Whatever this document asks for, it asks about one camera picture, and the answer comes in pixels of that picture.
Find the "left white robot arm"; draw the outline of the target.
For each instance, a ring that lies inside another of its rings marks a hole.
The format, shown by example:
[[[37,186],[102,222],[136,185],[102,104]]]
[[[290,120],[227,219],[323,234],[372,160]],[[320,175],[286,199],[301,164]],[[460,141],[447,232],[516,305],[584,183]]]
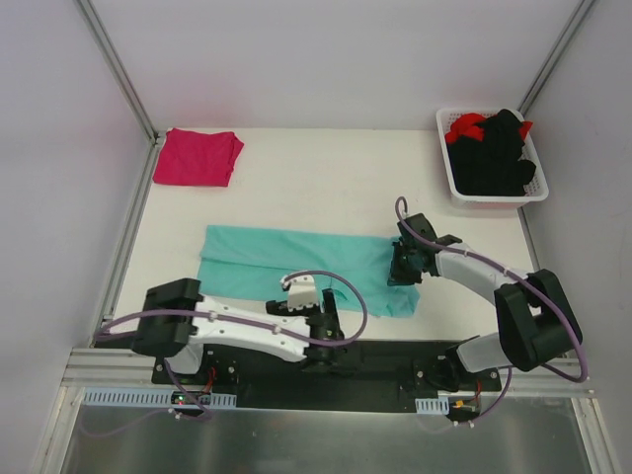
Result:
[[[269,301],[257,313],[229,306],[199,292],[200,282],[181,278],[147,290],[142,309],[168,310],[168,315],[140,319],[131,349],[143,356],[168,361],[186,383],[202,382],[209,362],[203,355],[211,345],[264,354],[290,363],[326,363],[335,354],[321,341],[341,341],[333,291],[319,291],[313,276],[281,284],[285,301]],[[200,317],[175,315],[175,310],[200,312]]]

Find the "teal t shirt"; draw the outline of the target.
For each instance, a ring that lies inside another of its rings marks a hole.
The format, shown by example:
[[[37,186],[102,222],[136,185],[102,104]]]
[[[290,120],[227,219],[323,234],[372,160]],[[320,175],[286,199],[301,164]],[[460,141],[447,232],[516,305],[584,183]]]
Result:
[[[393,237],[209,225],[197,279],[206,295],[280,300],[282,277],[305,270],[332,272],[363,297],[368,313],[409,318],[420,294],[413,286],[389,286]]]

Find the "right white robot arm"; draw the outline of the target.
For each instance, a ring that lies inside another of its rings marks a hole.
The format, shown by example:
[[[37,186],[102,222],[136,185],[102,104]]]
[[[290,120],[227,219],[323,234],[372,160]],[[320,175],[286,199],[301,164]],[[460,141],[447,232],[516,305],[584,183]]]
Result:
[[[448,351],[446,382],[467,389],[480,372],[501,367],[529,372],[543,367],[574,383],[589,378],[583,333],[566,292],[546,269],[513,270],[447,234],[437,236],[421,214],[398,217],[400,238],[388,283],[420,283],[424,274],[454,281],[495,308],[498,330]]]

